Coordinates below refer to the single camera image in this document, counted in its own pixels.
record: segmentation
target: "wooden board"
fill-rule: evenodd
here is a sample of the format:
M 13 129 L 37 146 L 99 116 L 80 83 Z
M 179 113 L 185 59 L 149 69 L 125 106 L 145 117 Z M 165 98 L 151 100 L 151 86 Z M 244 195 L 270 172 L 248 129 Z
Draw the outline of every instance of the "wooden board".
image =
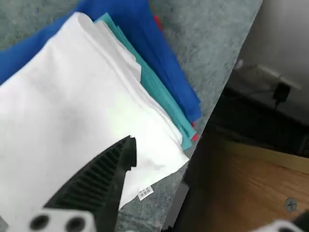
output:
M 191 212 L 183 215 L 192 218 L 192 231 L 248 232 L 275 219 L 293 219 L 309 208 L 308 159 L 213 137 L 203 141 Z M 289 197 L 298 203 L 292 213 L 284 208 Z M 199 209 L 195 217 L 194 209 Z

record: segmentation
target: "gray mat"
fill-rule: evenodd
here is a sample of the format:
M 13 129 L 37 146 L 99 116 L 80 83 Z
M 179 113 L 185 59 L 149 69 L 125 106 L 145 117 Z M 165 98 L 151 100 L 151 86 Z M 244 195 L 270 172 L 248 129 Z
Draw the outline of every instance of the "gray mat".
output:
M 0 49 L 51 23 L 76 2 L 0 0 Z M 150 0 L 162 21 L 164 35 L 201 99 L 203 118 L 197 124 L 199 135 L 230 76 L 261 2 Z M 186 155 L 190 157 L 194 149 L 195 146 L 188 149 Z M 185 168 L 155 184 L 154 194 L 142 202 L 134 199 L 127 204 L 119 213 L 117 231 L 160 231 Z

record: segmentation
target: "white plastic piece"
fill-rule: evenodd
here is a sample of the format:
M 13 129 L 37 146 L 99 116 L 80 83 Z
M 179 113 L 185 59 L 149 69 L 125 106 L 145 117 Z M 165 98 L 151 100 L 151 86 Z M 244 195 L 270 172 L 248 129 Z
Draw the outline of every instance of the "white plastic piece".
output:
M 45 221 L 35 222 L 39 217 L 45 217 Z M 72 228 L 68 230 L 68 224 L 72 222 L 72 219 L 83 220 L 83 226 L 80 230 Z M 96 232 L 96 226 L 94 217 L 90 212 L 79 210 L 67 210 L 67 209 L 49 209 L 43 208 L 37 213 L 29 216 L 28 221 L 23 223 L 17 223 L 8 228 L 7 232 Z
M 271 224 L 268 224 L 266 226 L 260 227 L 257 230 L 254 230 L 252 232 L 280 232 L 280 231 L 287 231 L 283 229 L 289 229 L 293 232 L 303 232 L 301 229 L 299 229 L 296 225 L 292 224 L 289 221 L 285 220 L 276 220 Z

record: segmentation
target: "small label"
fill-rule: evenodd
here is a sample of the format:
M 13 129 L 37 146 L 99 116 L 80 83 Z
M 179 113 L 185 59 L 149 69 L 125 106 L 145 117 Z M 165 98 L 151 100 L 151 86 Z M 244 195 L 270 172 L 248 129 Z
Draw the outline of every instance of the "small label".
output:
M 153 188 L 151 186 L 143 189 L 142 191 L 140 191 L 138 193 L 138 197 L 140 199 L 140 201 L 144 200 L 146 197 L 148 197 L 150 194 L 152 194 L 154 192 Z

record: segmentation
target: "white cloth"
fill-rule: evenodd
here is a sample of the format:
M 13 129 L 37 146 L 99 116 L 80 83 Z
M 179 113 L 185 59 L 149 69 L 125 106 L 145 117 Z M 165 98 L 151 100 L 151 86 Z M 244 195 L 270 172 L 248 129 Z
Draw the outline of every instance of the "white cloth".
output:
M 126 174 L 120 207 L 188 161 L 181 134 L 138 82 L 137 63 L 111 38 L 75 13 L 0 86 L 0 215 L 9 224 L 128 135 L 137 167 Z

